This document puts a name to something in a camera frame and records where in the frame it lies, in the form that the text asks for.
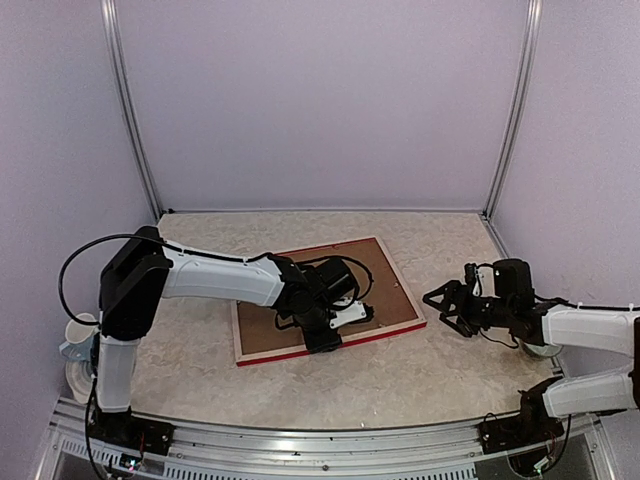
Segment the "table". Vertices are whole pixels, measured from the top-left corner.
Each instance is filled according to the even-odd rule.
[[[258,212],[168,214],[168,240],[253,255],[375,235],[422,294],[462,278],[467,262],[498,252],[480,218],[461,213]],[[519,389],[551,376],[534,360],[482,337],[465,339],[422,305],[426,329],[270,364],[237,367],[227,301],[162,300],[138,349],[134,411],[277,429],[425,425],[519,408]],[[508,340],[505,332],[490,336]]]

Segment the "wooden board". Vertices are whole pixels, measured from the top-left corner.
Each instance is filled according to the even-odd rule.
[[[341,327],[338,331],[342,335],[343,347],[413,331],[426,325],[400,272],[376,237],[282,252],[280,255],[296,262],[325,255],[344,255],[360,260],[371,270],[375,281],[363,301],[374,308],[374,318],[364,324]],[[366,288],[366,273],[355,265],[349,266],[362,288]],[[240,302],[232,306],[231,313],[238,366],[309,354],[299,328],[284,331],[275,328],[273,310]]]

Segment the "white wall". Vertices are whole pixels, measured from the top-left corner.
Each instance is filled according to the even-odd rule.
[[[165,207],[480,210],[527,2],[118,2]]]
[[[151,216],[99,2],[3,0],[0,10],[0,476],[22,479],[63,382],[60,265]],[[96,311],[100,268],[116,247],[70,268],[72,309]]]
[[[540,295],[640,303],[640,5],[545,2],[527,106],[495,217]],[[572,349],[569,373],[620,357]],[[640,413],[603,420],[638,478]]]

